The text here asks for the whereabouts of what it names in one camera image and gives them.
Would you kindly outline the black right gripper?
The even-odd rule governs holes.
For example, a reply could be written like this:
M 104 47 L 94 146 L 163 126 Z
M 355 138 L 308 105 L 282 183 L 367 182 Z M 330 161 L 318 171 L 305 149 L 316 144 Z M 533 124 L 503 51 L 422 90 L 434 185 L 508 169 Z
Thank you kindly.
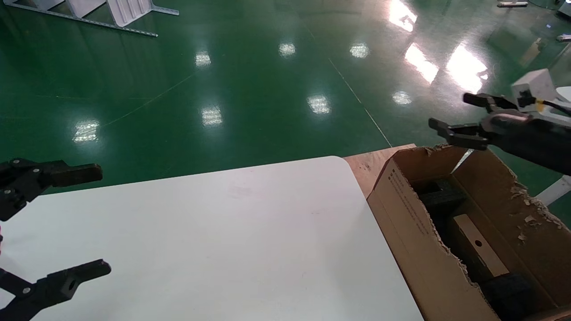
M 508 154 L 561 173 L 571 174 L 570 127 L 516 111 L 518 106 L 504 96 L 464 93 L 463 102 L 482 107 L 487 115 L 480 124 L 450 125 L 435 118 L 428 126 L 447 144 L 459 148 L 485 150 L 494 145 Z

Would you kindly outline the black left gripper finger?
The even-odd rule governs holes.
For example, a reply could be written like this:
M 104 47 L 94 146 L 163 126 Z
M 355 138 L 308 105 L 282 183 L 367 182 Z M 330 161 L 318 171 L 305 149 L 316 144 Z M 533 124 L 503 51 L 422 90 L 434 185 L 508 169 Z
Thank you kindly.
M 33 162 L 15 158 L 0 164 L 0 219 L 6 222 L 51 187 L 103 179 L 100 165 L 69 166 L 62 160 Z
M 43 309 L 70 301 L 79 285 L 108 276 L 112 267 L 102 259 L 48 274 L 35 283 L 7 272 L 0 273 L 0 288 L 14 295 L 0 310 L 2 321 L 30 321 Z

